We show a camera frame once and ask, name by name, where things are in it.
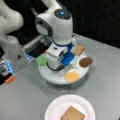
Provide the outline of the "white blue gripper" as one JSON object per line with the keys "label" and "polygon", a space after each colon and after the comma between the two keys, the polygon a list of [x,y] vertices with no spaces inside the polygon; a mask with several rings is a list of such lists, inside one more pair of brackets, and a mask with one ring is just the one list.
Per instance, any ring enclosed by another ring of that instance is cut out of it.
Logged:
{"label": "white blue gripper", "polygon": [[71,52],[72,44],[59,46],[52,43],[47,49],[46,56],[48,59],[47,66],[51,70],[60,70],[61,67],[66,67],[74,59],[74,54]]}

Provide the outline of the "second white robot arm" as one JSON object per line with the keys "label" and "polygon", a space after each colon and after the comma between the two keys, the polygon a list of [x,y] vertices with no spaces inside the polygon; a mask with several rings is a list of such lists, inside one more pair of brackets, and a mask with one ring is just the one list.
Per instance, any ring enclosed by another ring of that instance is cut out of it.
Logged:
{"label": "second white robot arm", "polygon": [[10,36],[11,32],[23,26],[23,18],[17,11],[0,2],[0,46],[5,52],[5,58],[15,67],[21,66],[26,60],[18,39]]}

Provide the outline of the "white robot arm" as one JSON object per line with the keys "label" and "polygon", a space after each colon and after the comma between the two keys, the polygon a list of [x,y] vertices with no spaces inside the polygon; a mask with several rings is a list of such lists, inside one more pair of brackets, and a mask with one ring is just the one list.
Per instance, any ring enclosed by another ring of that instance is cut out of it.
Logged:
{"label": "white robot arm", "polygon": [[57,71],[60,59],[72,49],[73,20],[71,13],[58,0],[41,0],[47,7],[44,13],[37,15],[37,31],[52,40],[47,49],[48,67]]}

